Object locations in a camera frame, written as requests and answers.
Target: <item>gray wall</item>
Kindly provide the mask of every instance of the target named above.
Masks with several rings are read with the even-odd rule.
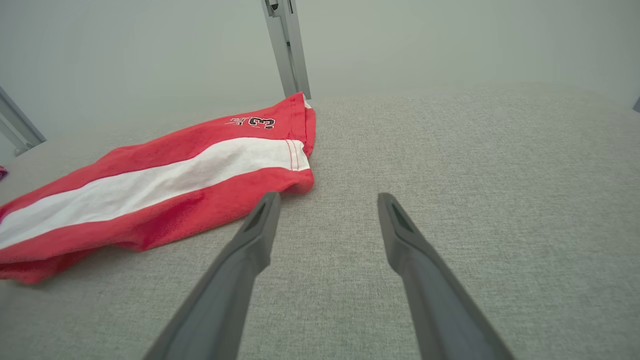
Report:
[[[258,0],[0,0],[0,84],[47,138],[284,96]]]
[[[548,81],[640,96],[639,0],[297,0],[312,95]]]
[[[48,138],[276,102],[259,1],[0,0],[0,85]],[[313,97],[519,81],[640,96],[638,0],[297,3]]]
[[[15,146],[0,133],[0,166],[6,167],[9,164],[9,161],[13,159],[14,150]]]

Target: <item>white fabric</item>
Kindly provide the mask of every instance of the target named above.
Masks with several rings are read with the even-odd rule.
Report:
[[[59,227],[111,220],[262,168],[306,170],[303,146],[299,140],[235,138],[188,160],[103,177],[7,215],[0,224],[0,249]]]
[[[305,101],[305,107],[307,109],[311,109],[311,105],[309,105],[309,103],[307,102],[307,97],[305,96],[305,94],[302,94],[302,99]]]

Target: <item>red stitching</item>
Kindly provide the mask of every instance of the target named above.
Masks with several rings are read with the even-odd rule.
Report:
[[[285,139],[284,141],[287,142],[287,149],[289,150],[289,166],[291,166],[291,171],[293,171],[293,158],[291,157],[291,147],[289,146],[289,141],[287,139]]]
[[[298,148],[296,147],[296,143],[294,143],[293,140],[291,140],[291,143],[293,144],[293,149],[296,151],[296,171],[300,171],[300,161],[298,161]]]

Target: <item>metal bracket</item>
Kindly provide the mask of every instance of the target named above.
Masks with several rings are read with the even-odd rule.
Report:
[[[15,146],[16,156],[47,139],[0,87],[0,133]]]
[[[262,9],[285,96],[303,92],[311,99],[296,1],[263,0]]]

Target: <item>textured gray cloth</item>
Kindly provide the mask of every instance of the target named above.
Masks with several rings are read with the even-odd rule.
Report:
[[[398,198],[518,358],[637,358],[640,114],[542,84],[312,105],[316,184],[284,198],[239,358],[419,357],[378,192]],[[0,200],[188,125],[50,140],[10,164]],[[0,357],[141,358],[238,227],[1,283]]]

